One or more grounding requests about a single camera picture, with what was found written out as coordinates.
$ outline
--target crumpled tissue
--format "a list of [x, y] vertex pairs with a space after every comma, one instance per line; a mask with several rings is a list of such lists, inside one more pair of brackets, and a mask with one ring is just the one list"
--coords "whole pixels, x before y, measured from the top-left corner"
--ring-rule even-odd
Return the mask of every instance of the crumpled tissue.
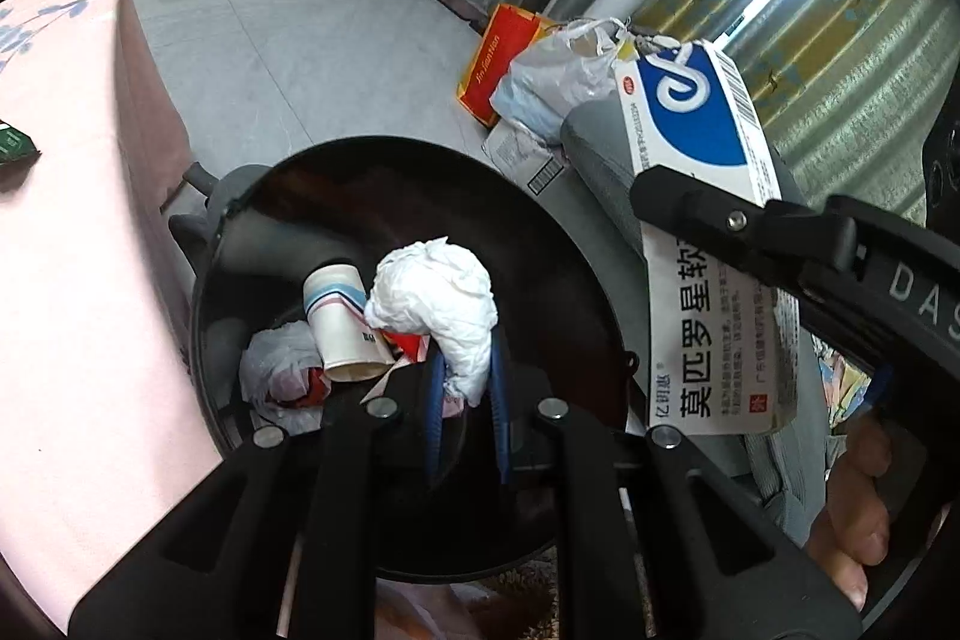
[[389, 253], [376, 266], [364, 317], [375, 329], [429, 333], [446, 360], [445, 391], [480, 404], [497, 314], [490, 274], [466, 247], [441, 237]]

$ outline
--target barcode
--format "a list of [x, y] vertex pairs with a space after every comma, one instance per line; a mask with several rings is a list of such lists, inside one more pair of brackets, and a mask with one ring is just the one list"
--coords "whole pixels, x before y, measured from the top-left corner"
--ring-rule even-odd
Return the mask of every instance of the barcode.
[[740, 114], [741, 121], [747, 121], [760, 128], [760, 120], [757, 119], [757, 111], [754, 109], [754, 102], [750, 101], [750, 94], [747, 93], [747, 86], [743, 84], [743, 78], [740, 72], [736, 71], [736, 64], [731, 61], [720, 50], [714, 50], [724, 74], [727, 76], [727, 84], [730, 86], [730, 92], [733, 94], [733, 103], [736, 104], [737, 111]]
[[553, 182], [554, 177], [562, 171], [563, 166], [560, 165], [560, 162], [556, 158], [551, 158], [541, 167], [539, 172], [536, 172], [530, 182], [527, 183], [527, 188], [533, 191], [534, 196], [539, 196], [544, 192], [544, 188]]

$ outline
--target pink table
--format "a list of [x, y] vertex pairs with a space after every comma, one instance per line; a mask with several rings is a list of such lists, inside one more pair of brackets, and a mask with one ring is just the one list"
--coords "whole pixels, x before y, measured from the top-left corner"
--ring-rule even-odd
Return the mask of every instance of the pink table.
[[66, 629], [219, 462], [160, 215], [191, 155], [133, 0], [0, 2], [0, 119], [42, 152], [0, 183], [0, 552]]

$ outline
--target tile floor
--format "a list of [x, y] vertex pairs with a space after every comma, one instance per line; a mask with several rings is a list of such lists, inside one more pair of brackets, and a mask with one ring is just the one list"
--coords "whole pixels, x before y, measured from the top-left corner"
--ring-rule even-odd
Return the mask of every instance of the tile floor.
[[380, 133], [486, 160], [454, 89], [479, 37], [434, 0], [134, 0], [215, 175]]

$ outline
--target screw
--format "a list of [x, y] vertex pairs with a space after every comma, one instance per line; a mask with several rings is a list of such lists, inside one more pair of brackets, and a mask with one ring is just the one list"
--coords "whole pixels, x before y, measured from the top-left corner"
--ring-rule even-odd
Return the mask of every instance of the screw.
[[727, 215], [727, 228], [731, 231], [743, 231], [747, 227], [747, 215], [740, 210], [733, 210]]
[[563, 399], [555, 399], [552, 396], [541, 399], [539, 405], [536, 406], [536, 410], [544, 418], [550, 418], [554, 421], [559, 421], [560, 418], [570, 412], [568, 404]]
[[399, 409], [397, 402], [390, 399], [389, 396], [380, 396], [367, 403], [367, 413], [373, 415], [374, 418], [392, 418]]
[[283, 429], [278, 426], [265, 426], [253, 433], [253, 444], [257, 448], [275, 448], [283, 442]]
[[659, 445], [661, 448], [666, 448], [666, 450], [676, 448], [683, 439], [683, 437], [680, 437], [680, 432], [678, 432], [672, 426], [654, 427], [653, 432], [650, 434], [650, 438], [654, 441], [655, 445]]

